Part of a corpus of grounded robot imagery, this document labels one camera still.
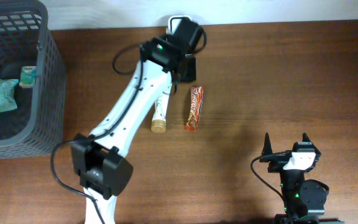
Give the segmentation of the red snack bar wrapper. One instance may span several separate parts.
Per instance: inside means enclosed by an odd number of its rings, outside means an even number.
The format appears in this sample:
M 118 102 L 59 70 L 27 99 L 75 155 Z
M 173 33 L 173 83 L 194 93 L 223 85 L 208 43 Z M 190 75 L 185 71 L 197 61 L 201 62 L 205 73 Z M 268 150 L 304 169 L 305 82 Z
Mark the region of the red snack bar wrapper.
M 203 105 L 203 86 L 193 86 L 190 89 L 190 113 L 185 124 L 185 131 L 195 132 L 201 116 Z

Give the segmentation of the white tube with gold cap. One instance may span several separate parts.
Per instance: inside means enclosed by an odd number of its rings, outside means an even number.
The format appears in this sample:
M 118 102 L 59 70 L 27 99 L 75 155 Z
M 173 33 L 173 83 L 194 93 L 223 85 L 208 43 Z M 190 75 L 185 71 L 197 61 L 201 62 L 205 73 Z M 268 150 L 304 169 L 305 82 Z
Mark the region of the white tube with gold cap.
M 166 116 L 171 90 L 172 83 L 168 84 L 162 94 L 155 100 L 155 111 L 151 123 L 151 130 L 155 133 L 164 133 L 166 131 Z

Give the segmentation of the small Kleenex tissue pack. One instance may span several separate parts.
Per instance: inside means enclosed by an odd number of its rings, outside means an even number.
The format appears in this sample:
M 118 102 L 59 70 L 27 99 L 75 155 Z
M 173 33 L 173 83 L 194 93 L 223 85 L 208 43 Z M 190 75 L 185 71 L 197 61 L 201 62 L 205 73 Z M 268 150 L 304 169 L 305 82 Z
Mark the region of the small Kleenex tissue pack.
M 22 88 L 32 88 L 35 84 L 36 66 L 23 66 L 21 68 L 21 75 L 19 86 Z

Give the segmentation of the teal snack packet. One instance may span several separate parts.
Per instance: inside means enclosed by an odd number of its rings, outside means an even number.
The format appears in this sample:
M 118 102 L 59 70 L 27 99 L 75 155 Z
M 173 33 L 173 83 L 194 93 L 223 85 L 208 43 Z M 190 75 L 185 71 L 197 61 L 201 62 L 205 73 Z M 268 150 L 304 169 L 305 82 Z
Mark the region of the teal snack packet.
M 0 113 L 17 109 L 14 90 L 18 83 L 18 79 L 0 79 Z

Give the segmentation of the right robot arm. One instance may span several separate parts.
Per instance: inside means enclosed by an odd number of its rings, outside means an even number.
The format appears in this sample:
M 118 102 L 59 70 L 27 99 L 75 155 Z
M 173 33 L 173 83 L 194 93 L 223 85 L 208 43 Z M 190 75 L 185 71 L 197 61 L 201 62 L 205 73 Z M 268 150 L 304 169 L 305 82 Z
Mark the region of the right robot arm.
M 305 174 L 315 168 L 321 152 L 306 133 L 292 149 L 273 152 L 269 134 L 265 134 L 262 153 L 250 163 L 253 174 L 264 185 L 281 198 L 284 214 L 275 215 L 274 223 L 342 223 L 338 219 L 322 219 L 324 204 L 329 195 L 329 186 L 314 179 L 305 179 Z M 280 190 L 267 183 L 254 169 L 255 162 L 267 163 L 269 173 L 280 175 Z

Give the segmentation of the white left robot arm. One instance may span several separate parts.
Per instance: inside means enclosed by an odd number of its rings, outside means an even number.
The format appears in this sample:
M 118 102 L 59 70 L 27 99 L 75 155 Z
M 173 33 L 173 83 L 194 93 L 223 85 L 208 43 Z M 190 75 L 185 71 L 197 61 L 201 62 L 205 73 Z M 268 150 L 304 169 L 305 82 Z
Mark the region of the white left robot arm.
M 183 17 L 173 32 L 141 44 L 133 76 L 112 110 L 89 136 L 75 136 L 71 154 L 86 197 L 86 223 L 114 223 L 117 196 L 134 170 L 126 160 L 131 142 L 157 98 L 183 80 L 205 35 L 197 22 Z

